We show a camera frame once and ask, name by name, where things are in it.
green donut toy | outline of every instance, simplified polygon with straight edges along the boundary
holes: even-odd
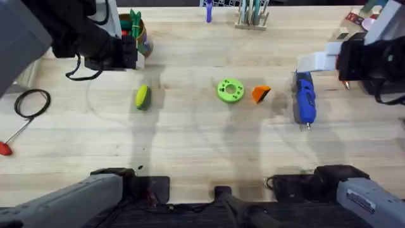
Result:
[[[242,99],[244,87],[236,79],[225,79],[218,84],[218,97],[226,103],[235,103]]]

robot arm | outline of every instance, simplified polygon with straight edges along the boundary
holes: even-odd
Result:
[[[128,197],[135,172],[109,168],[27,203],[0,210],[0,227],[80,228],[106,209]]]
[[[328,42],[324,51],[300,57],[297,71],[338,70],[339,80],[347,83],[347,89],[350,81],[361,81],[378,103],[405,105],[405,96],[381,99],[381,94],[405,92],[404,4],[403,0],[389,0],[367,33],[358,32],[350,38],[348,33],[341,34]]]
[[[374,228],[405,227],[405,203],[350,165],[326,165],[314,174],[275,175],[271,180],[279,202],[339,203]]]
[[[111,1],[106,1],[106,21],[117,21]],[[57,58],[84,56],[85,66],[99,73],[136,68],[135,39],[110,35],[97,26],[104,22],[89,18],[96,13],[95,0],[0,0],[0,96],[50,46]]]

black cable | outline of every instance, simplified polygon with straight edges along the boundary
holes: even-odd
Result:
[[[375,94],[374,94],[374,98],[375,101],[377,103],[383,104],[383,105],[405,105],[405,95],[400,96],[399,98],[395,98],[393,100],[390,101],[383,101],[381,98],[381,91],[382,91],[382,87],[383,85],[387,82],[387,80],[382,79],[382,80],[378,80],[375,81],[376,86],[375,86]]]
[[[21,112],[21,103],[24,100],[24,98],[26,98],[28,95],[33,94],[35,92],[39,92],[43,95],[43,97],[45,98],[46,102],[45,105],[36,113],[31,114],[31,115],[24,115]],[[32,121],[35,117],[38,117],[40,115],[42,115],[48,108],[49,105],[51,104],[51,95],[43,90],[43,89],[30,89],[28,91],[23,92],[15,101],[14,103],[14,111],[21,117],[26,118],[27,120]]]
[[[185,213],[185,212],[201,213],[201,212],[205,211],[205,209],[207,209],[208,206],[211,206],[214,204],[214,201],[212,201],[210,203],[205,203],[205,204],[199,205],[199,206],[189,206],[188,204],[170,205],[173,209],[169,209],[166,212],[159,212],[159,211],[154,211],[154,210],[150,210],[148,208],[142,208],[142,207],[138,206],[136,204],[134,198],[135,198],[135,196],[132,195],[132,198],[130,200],[132,202],[132,205],[136,209],[142,210],[143,212],[146,212],[146,213],[151,213],[151,214],[156,214],[156,215],[169,215],[169,214],[174,214],[174,213]]]
[[[105,25],[107,24],[109,19],[109,3],[108,0],[106,0],[106,17],[104,18],[104,20],[102,20],[101,22],[98,22],[96,20],[92,20],[90,19],[93,23],[95,23],[96,25]]]
[[[273,187],[271,187],[270,185],[269,185],[269,181],[271,181],[271,180],[273,180],[273,176],[271,176],[271,177],[269,177],[269,178],[267,178],[266,179],[266,186],[270,189],[270,190],[272,190],[273,191]]]
[[[98,78],[100,76],[100,74],[103,72],[103,66],[101,65],[101,69],[97,73],[95,73],[93,76],[72,78],[72,75],[74,75],[76,73],[76,71],[80,67],[80,64],[82,64],[82,58],[81,58],[81,56],[80,56],[80,54],[78,52],[76,52],[76,56],[77,56],[76,68],[74,70],[72,70],[72,71],[65,74],[65,76],[68,77],[68,79],[74,80],[74,81],[77,81],[77,82],[81,82],[81,81],[85,81],[85,80],[94,80],[94,79]]]

blue tool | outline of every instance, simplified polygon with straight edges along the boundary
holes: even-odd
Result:
[[[311,73],[297,73],[297,102],[299,107],[299,119],[301,123],[306,124],[308,129],[311,123],[315,121],[315,91]]]
[[[207,0],[207,22],[210,23],[213,20],[213,0]]]

wooden tabletop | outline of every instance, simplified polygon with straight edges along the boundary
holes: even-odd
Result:
[[[93,170],[131,167],[171,178],[171,202],[210,201],[217,185],[244,200],[271,200],[264,179],[351,164],[405,198],[402,106],[377,104],[356,83],[350,91],[334,72],[313,75],[318,116],[311,130],[294,120],[292,72],[300,54],[321,51],[351,7],[270,7],[265,32],[234,29],[236,8],[142,8],[154,41],[146,69],[104,72],[90,82],[65,73],[76,60],[47,53],[36,87],[51,93],[46,114],[0,158],[0,206],[13,206],[86,178]],[[120,8],[120,12],[129,9]],[[94,72],[82,66],[77,76]],[[225,104],[219,81],[239,79],[243,99]],[[152,106],[135,108],[141,84]],[[255,104],[254,86],[273,89]],[[13,111],[17,95],[0,100],[0,139],[25,122]],[[24,105],[34,111],[43,102]]]

